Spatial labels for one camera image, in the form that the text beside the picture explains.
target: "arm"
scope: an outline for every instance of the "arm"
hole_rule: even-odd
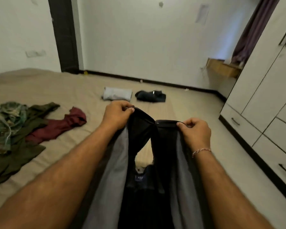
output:
[[[66,228],[88,189],[104,151],[134,108],[127,101],[106,107],[100,126],[0,208],[0,229]]]
[[[210,149],[211,129],[205,121],[191,118],[184,124],[177,125],[192,152]],[[194,158],[217,229],[273,229],[233,183],[210,151],[202,150]]]

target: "folded gray shirt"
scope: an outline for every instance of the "folded gray shirt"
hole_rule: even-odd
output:
[[[104,88],[103,100],[127,100],[130,101],[132,89]]]

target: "curtain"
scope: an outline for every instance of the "curtain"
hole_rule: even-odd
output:
[[[279,0],[260,0],[232,55],[232,62],[246,63]]]

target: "red garment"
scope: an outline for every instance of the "red garment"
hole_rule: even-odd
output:
[[[48,125],[32,132],[26,137],[26,141],[33,141],[40,144],[43,141],[56,139],[65,131],[87,123],[86,115],[79,108],[73,107],[69,115],[65,115],[63,120],[49,120]]]

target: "white wardrobe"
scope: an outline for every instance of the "white wardrobe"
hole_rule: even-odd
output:
[[[286,0],[280,0],[220,120],[286,197]]]

